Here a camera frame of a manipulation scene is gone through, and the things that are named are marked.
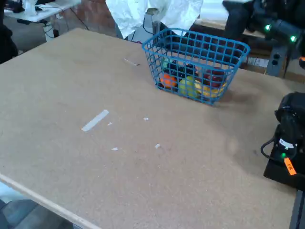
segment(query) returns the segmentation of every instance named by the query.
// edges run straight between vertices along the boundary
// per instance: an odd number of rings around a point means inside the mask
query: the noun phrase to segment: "white table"
[[[63,12],[73,6],[81,3],[81,0],[56,0],[55,2],[50,2],[46,4],[37,5],[41,8],[41,11],[37,11],[37,15],[29,16],[24,12],[14,13],[10,10],[4,10],[4,14],[7,17],[22,19],[31,22],[40,22],[41,20],[47,20],[49,17]],[[54,39],[53,28],[51,23],[48,21],[43,27],[45,32],[45,37],[47,41]]]

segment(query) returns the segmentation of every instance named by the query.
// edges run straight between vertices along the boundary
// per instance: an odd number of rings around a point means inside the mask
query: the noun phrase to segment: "tabletop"
[[[24,12],[14,13],[10,10],[4,10],[4,15],[11,18],[22,19],[31,22],[39,22],[80,3],[81,0],[56,0],[54,2],[37,5],[42,10],[37,11],[37,15],[35,16],[26,15]]]
[[[158,90],[139,44],[80,29],[0,71],[0,180],[73,223],[289,227],[296,191],[259,149],[303,84],[240,69],[211,107]]]

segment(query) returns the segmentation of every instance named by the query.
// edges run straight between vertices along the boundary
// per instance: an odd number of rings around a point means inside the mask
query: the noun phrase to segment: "gray floor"
[[[31,23],[29,25],[17,23],[14,18],[4,18],[4,24],[13,32],[13,41],[19,50],[28,51],[46,42],[42,23]],[[59,34],[66,33],[67,30],[85,27],[80,21],[69,20],[64,18],[52,18],[53,27],[59,30]],[[106,28],[100,25],[87,24],[91,31],[103,33],[109,36],[116,36],[115,29]]]
[[[73,224],[31,200],[16,200],[1,208],[4,216],[0,228],[73,229]]]

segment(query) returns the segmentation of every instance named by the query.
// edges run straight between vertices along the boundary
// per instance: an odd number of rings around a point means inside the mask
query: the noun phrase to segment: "yellow fruit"
[[[224,91],[224,88],[227,84],[224,83],[220,88],[215,88],[211,90],[211,94],[210,94],[210,87],[209,86],[203,86],[202,89],[202,95],[206,96],[206,97],[210,97],[210,98],[217,98],[218,95]]]
[[[197,97],[198,92],[194,86],[194,79],[191,76],[186,77],[179,81],[179,92],[183,95],[187,95],[189,97]]]

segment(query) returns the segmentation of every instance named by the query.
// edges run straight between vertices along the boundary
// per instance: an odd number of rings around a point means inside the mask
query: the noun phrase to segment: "orange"
[[[172,88],[177,86],[177,78],[170,77],[169,74],[163,74],[163,76],[160,77],[160,82],[166,88]]]

